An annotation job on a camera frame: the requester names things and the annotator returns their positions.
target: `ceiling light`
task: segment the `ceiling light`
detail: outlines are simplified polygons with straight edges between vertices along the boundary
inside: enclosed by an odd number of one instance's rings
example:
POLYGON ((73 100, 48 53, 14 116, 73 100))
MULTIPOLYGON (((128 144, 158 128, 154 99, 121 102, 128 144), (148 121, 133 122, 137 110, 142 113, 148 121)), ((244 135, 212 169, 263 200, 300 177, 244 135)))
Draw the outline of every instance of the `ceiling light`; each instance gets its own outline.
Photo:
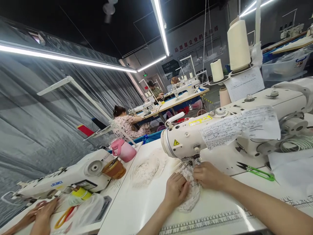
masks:
POLYGON ((133 72, 136 73, 137 71, 134 69, 128 69, 123 66, 118 65, 111 65, 107 63, 97 62, 93 60, 83 59, 75 56, 70 55, 64 55, 61 53, 51 52, 47 50, 37 49, 33 47, 28 47, 24 45, 19 45, 15 43, 10 43, 6 41, 0 40, 0 51, 4 52, 11 52, 21 55, 30 55, 35 57, 41 57, 46 59, 53 59, 53 60, 59 60, 59 61, 65 61, 75 64, 82 64, 82 65, 89 65, 94 67, 100 67, 104 69, 113 69, 113 70, 119 70, 124 72, 133 72))
POLYGON ((154 3, 154 6, 155 6, 156 19, 157 19, 159 27, 160 27, 161 37, 162 37, 164 48, 165 48, 165 53, 167 56, 169 56, 170 52, 169 52, 169 48, 167 46, 167 40, 166 40, 166 35, 165 35, 165 30, 164 30, 164 23, 163 23, 160 1, 159 0, 152 0, 152 2, 154 3))
MULTIPOLYGON (((272 2, 272 1, 274 1, 274 0, 268 0, 267 2, 261 4, 261 7, 263 7, 263 6, 267 5, 267 4, 269 4, 269 3, 272 2)), ((248 11, 248 10, 249 10, 252 6, 254 6, 256 3, 257 3, 256 1, 253 2, 252 5, 251 5, 250 7, 248 7, 248 8, 240 15, 240 17, 246 16, 246 15, 250 14, 251 12, 254 12, 254 11, 256 10, 256 8, 252 9, 251 11, 248 11)))
POLYGON ((151 65, 156 64, 157 62, 160 62, 161 60, 164 60, 165 58, 166 58, 166 56, 163 56, 163 57, 153 61, 152 63, 148 64, 147 66, 138 69, 137 72, 141 72, 142 70, 145 70, 146 68, 150 67, 151 65))

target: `brown cup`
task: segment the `brown cup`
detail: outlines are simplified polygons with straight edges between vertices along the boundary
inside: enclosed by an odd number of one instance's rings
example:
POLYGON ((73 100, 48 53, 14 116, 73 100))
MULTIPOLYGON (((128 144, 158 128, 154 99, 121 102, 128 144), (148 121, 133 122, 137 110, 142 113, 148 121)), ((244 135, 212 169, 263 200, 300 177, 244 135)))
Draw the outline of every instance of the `brown cup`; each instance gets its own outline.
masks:
POLYGON ((114 159, 103 168, 102 173, 113 179, 120 179, 125 175, 126 169, 119 160, 114 159))

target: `yellow label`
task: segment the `yellow label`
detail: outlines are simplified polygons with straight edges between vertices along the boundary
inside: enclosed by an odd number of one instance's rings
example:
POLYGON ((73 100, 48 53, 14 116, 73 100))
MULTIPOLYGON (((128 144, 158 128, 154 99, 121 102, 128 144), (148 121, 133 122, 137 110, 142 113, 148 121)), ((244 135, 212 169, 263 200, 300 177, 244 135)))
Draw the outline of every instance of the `yellow label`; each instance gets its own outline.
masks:
POLYGON ((174 141, 174 146, 175 146, 175 145, 179 145, 179 143, 178 143, 177 140, 174 141))
POLYGON ((212 118, 208 115, 204 118, 201 118, 201 119, 198 119, 198 120, 195 120, 195 121, 192 121, 189 123, 189 126, 194 126, 194 125, 198 125, 200 123, 203 123, 203 122, 206 122, 208 120, 211 120, 212 118))

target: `green scissors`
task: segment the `green scissors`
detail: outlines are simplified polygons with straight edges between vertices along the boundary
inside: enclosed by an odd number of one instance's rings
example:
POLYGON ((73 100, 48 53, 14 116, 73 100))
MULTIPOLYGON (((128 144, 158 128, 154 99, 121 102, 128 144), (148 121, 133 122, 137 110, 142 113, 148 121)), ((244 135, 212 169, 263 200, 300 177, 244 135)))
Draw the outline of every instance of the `green scissors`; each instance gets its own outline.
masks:
POLYGON ((240 165, 237 165, 237 166, 239 166, 240 168, 242 168, 242 169, 244 169, 244 170, 246 170, 246 171, 248 171, 248 172, 251 172, 251 173, 253 173, 253 174, 255 174, 255 175, 258 175, 258 176, 260 176, 260 177, 262 177, 262 178, 264 178, 264 179, 267 179, 267 180, 269 180, 269 181, 275 181, 275 177, 274 177, 274 175, 272 175, 272 174, 269 174, 269 173, 267 173, 267 172, 258 170, 258 169, 256 169, 256 168, 251 167, 251 166, 248 166, 248 165, 246 165, 246 164, 244 164, 244 163, 240 163, 240 162, 237 162, 237 163, 240 164, 240 165))

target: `handwritten note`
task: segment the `handwritten note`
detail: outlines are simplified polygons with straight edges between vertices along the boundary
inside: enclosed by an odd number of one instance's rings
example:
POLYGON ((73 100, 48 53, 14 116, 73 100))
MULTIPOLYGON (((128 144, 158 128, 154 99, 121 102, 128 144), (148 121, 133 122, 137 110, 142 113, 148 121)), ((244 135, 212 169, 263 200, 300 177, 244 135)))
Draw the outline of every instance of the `handwritten note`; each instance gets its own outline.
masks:
POLYGON ((209 150, 218 145, 229 145, 240 135, 243 138, 280 140, 277 115, 273 107, 267 105, 244 110, 238 116, 221 118, 199 131, 209 150))
POLYGON ((249 69, 224 82, 232 102, 263 90, 264 82, 258 67, 249 69))
POLYGON ((254 109, 244 110, 241 113, 242 132, 249 138, 278 139, 280 140, 280 127, 274 108, 268 105, 254 109))
POLYGON ((207 125, 199 130, 209 150, 219 145, 229 145, 241 133, 241 124, 238 118, 228 116, 207 125))

